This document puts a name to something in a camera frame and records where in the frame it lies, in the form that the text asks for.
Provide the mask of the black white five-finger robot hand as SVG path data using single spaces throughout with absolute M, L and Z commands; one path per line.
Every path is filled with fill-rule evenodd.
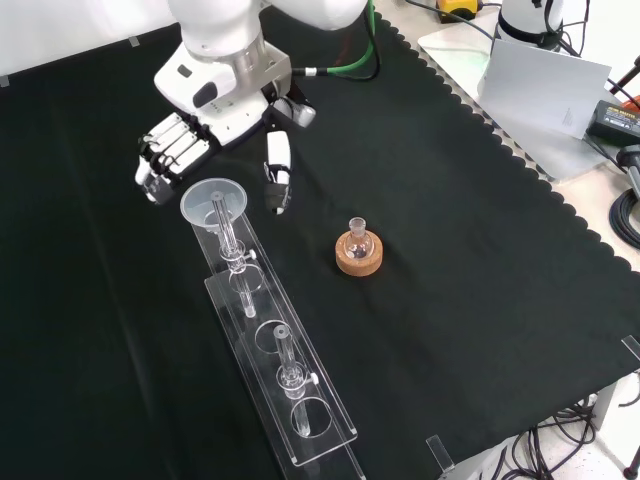
M 237 54 L 206 59 L 180 45 L 154 82 L 174 111 L 139 140 L 135 182 L 150 202 L 166 203 L 207 160 L 264 127 L 266 203 L 276 214 L 286 210 L 292 176 L 287 130 L 308 127 L 316 111 L 294 83 L 284 52 L 257 39 Z

